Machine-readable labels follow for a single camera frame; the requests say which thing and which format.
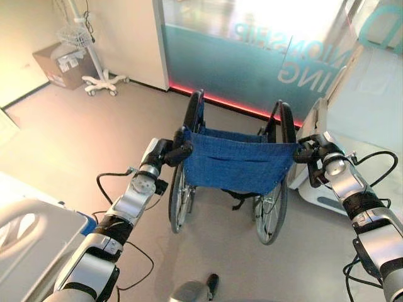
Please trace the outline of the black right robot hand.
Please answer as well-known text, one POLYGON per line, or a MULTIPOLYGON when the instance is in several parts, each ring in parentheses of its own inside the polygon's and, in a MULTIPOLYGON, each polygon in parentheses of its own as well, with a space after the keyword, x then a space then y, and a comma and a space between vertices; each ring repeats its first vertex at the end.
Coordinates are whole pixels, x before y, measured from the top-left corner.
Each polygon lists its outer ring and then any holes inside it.
POLYGON ((317 162, 333 153, 342 153, 336 145, 335 139, 328 131, 319 134, 309 135, 298 141, 298 147, 293 154, 293 159, 298 164, 317 162))

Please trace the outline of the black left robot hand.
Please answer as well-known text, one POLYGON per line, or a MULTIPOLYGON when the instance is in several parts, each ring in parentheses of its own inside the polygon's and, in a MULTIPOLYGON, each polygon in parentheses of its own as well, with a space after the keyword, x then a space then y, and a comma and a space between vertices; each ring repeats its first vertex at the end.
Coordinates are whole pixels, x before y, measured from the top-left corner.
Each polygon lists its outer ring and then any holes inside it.
POLYGON ((145 151, 143 164, 150 164, 159 169, 163 165, 176 167, 187 159, 193 151, 190 141, 175 147, 172 140, 153 138, 145 151))

